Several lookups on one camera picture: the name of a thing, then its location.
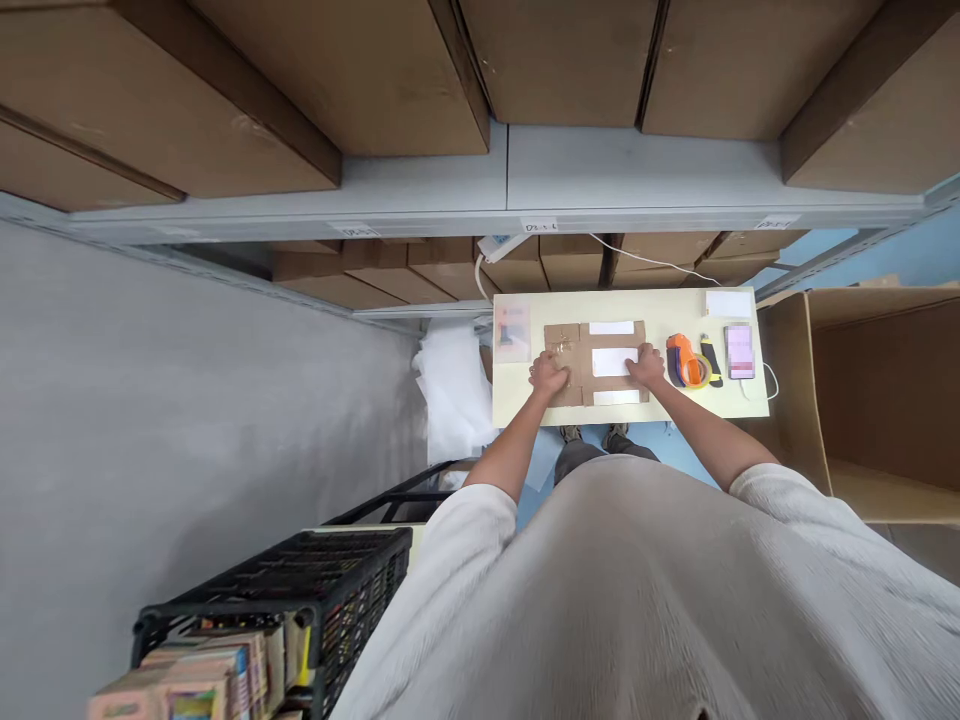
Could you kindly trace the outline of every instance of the power strip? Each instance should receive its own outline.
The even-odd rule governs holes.
[[[487,235],[477,243],[477,247],[480,248],[487,262],[493,263],[503,259],[528,237],[532,235]]]

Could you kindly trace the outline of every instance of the gray wall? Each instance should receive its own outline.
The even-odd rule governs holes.
[[[422,469],[415,344],[0,223],[0,717],[80,717],[140,606]]]

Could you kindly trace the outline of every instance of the orange tape dispenser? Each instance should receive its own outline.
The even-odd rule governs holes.
[[[676,387],[699,390],[710,382],[710,362],[693,351],[686,335],[667,338],[667,373]]]

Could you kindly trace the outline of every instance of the black wire basket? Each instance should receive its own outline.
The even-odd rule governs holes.
[[[289,614],[310,628],[311,687],[293,688],[287,709],[326,718],[360,652],[407,573],[410,528],[297,533],[188,590],[148,605],[134,625],[131,667],[171,634],[201,623],[243,629],[276,627]]]

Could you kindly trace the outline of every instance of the hand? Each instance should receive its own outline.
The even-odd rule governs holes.
[[[630,377],[646,388],[650,384],[654,385],[658,380],[663,380],[663,358],[660,357],[660,351],[650,343],[644,343],[639,348],[640,357],[637,362],[627,360],[627,371]]]
[[[530,366],[530,384],[533,385],[533,394],[540,394],[546,399],[552,398],[567,386],[570,379],[569,368],[558,368],[552,353],[544,350],[540,357]]]

